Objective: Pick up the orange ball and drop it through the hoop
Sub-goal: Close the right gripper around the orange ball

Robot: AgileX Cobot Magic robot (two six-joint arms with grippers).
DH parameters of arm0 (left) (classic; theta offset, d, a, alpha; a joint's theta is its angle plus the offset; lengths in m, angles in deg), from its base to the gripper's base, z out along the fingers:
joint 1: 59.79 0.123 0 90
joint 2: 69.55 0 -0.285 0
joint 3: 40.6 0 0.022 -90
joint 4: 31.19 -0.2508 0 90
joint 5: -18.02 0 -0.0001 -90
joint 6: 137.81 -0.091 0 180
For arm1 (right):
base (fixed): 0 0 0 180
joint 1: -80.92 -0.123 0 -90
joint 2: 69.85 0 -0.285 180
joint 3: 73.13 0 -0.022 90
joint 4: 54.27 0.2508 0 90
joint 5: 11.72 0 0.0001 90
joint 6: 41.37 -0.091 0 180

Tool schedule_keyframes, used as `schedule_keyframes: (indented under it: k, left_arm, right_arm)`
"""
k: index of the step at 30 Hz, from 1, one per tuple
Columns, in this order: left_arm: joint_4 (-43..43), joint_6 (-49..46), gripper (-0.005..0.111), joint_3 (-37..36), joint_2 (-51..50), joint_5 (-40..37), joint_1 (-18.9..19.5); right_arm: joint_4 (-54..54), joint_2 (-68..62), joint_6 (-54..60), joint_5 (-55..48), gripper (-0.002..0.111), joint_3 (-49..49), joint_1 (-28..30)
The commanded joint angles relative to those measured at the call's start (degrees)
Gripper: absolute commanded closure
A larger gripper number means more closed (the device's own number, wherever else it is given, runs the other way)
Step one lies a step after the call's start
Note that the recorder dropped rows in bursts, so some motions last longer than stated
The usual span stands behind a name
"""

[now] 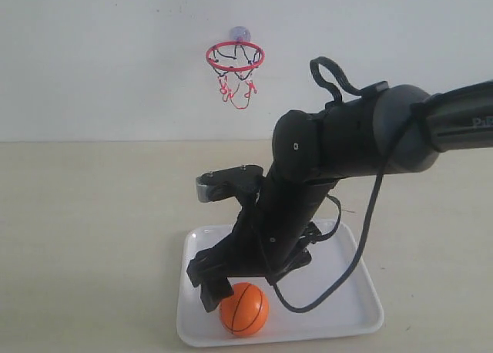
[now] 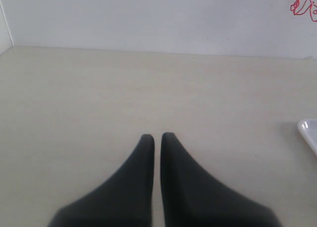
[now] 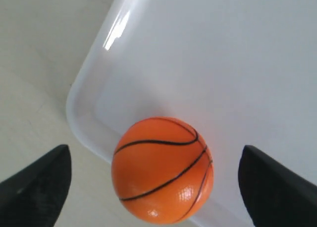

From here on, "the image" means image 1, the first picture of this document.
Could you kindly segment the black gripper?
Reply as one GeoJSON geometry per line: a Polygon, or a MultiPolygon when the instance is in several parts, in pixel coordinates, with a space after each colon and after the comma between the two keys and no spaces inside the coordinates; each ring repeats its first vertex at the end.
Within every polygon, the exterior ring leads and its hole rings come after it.
{"type": "Polygon", "coordinates": [[[186,269],[192,285],[200,285],[205,311],[215,311],[233,295],[228,277],[265,277],[272,283],[307,266],[312,257],[306,248],[322,237],[311,219],[307,198],[259,199],[243,208],[231,233],[198,252],[186,269]]]}

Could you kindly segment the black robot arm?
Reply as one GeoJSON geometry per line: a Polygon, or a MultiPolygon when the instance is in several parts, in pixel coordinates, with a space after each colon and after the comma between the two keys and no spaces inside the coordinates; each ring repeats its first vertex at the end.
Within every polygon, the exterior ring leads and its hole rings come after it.
{"type": "Polygon", "coordinates": [[[233,294],[233,277],[271,285],[310,263],[308,247],[330,238],[314,214],[341,180],[420,173],[441,153],[492,145],[492,84],[431,95],[411,85],[369,87],[318,113],[291,110],[275,125],[273,162],[204,173],[203,203],[235,198],[241,209],[220,242],[186,269],[206,311],[233,294]]]}

